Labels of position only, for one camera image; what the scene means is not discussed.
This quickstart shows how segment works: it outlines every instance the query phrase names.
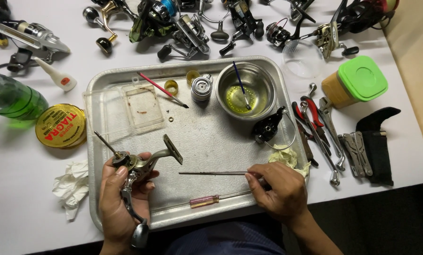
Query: clear plastic bowl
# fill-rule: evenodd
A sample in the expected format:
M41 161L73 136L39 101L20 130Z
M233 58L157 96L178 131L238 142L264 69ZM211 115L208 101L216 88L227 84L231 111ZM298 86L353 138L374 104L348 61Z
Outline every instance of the clear plastic bowl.
M282 68L301 79L319 76L325 65L320 49L305 40L293 40L282 50Z

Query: green lid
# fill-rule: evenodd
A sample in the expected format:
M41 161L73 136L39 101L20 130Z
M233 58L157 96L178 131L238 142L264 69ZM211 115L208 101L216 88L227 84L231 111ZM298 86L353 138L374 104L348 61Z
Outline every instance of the green lid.
M388 82L373 59L358 56L339 66L339 78L351 95L362 102L372 100L388 90Z

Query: stainless steel bowl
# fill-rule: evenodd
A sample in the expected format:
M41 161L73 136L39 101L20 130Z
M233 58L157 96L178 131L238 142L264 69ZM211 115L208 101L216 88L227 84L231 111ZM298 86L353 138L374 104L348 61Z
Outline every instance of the stainless steel bowl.
M251 91L249 95L246 91L248 100L253 101L253 108L248 113L239 113L232 109L226 97L230 89L235 89L235 86L240 87L238 77L235 72L233 64L225 67L216 80L216 97L223 109L232 117L243 121L257 121L268 116L276 103L276 85L269 73L267 73L260 66L249 62L236 63L241 82L245 88ZM244 98L240 89L241 96L237 102L240 105L245 105Z

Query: crumpled tissue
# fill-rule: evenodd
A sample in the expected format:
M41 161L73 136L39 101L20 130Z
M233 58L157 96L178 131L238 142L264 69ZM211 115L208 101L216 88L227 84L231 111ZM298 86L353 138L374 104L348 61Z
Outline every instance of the crumpled tissue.
M65 174L54 179L52 193L60 198L67 220L73 220L79 202L89 193L89 163L87 160L67 165Z
M282 149L285 148L286 145L274 145L273 146L276 149ZM309 174L309 167L311 165L310 162L308 162L303 169L297 169L295 166L297 165L297 153L292 150L291 148L287 148L282 151L276 151L275 153L271 154L268 158L268 163L279 161L282 164L288 166L289 168L292 168L293 170L299 172L302 174L303 177L306 177Z

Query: blue paintbrush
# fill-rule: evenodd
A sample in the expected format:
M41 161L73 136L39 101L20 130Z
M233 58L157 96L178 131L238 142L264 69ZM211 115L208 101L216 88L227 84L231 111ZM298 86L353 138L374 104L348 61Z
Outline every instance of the blue paintbrush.
M234 68L235 68L235 72L237 73L238 81L240 82L240 87L241 87L241 90L243 92L244 100L246 101L246 108L248 110L250 110L251 106L249 105L248 99L246 98L246 92L244 91L243 84L241 82L241 78L239 77L239 73L238 73L238 69L237 69L237 65L235 64L235 61L234 61Z

